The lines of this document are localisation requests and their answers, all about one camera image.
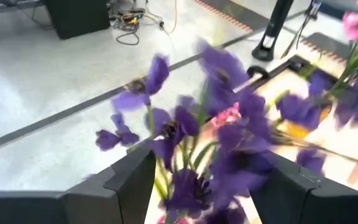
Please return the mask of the striped-edge black floor mat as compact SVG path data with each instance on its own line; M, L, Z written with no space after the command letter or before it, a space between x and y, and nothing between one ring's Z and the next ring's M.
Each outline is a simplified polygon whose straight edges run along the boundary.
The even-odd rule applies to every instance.
M211 11L219 17L229 21L249 32L266 28L269 20L231 0L193 0L195 3Z

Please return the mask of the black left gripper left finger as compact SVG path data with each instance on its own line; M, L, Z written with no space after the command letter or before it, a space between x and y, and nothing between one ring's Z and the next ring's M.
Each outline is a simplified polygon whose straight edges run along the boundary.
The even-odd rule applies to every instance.
M144 224L154 177L139 148L66 191L0 191L0 224Z

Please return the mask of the black stand pole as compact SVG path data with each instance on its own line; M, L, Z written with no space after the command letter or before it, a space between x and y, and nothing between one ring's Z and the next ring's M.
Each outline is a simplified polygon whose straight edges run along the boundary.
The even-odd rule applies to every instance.
M277 38L293 2L294 0L277 0L266 30L259 44L252 51L252 56L257 60L263 62L273 60Z

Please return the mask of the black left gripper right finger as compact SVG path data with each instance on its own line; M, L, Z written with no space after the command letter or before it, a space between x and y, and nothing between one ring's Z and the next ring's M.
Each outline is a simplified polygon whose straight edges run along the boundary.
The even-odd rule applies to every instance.
M262 224L358 224L358 191L273 156L268 180L251 198Z

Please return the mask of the black aluminium table frame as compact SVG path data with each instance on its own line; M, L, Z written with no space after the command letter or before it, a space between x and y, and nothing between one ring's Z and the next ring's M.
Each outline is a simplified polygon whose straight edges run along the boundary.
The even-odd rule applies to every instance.
M278 93L279 91L291 90L299 93L306 93L313 76L306 76L307 69L316 67L319 77L323 80L323 90L328 91L338 80L345 69L345 61L342 59L333 60L329 57L321 59L308 59L299 55L293 55L272 70L262 69L264 74L255 74L246 82L235 87L234 92L238 93L245 87L253 88L261 94L267 94L269 90Z

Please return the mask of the black floor box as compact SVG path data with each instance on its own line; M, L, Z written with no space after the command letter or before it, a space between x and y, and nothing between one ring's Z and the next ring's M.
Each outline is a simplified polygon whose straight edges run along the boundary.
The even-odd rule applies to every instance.
M42 0L62 40L110 27L107 0Z

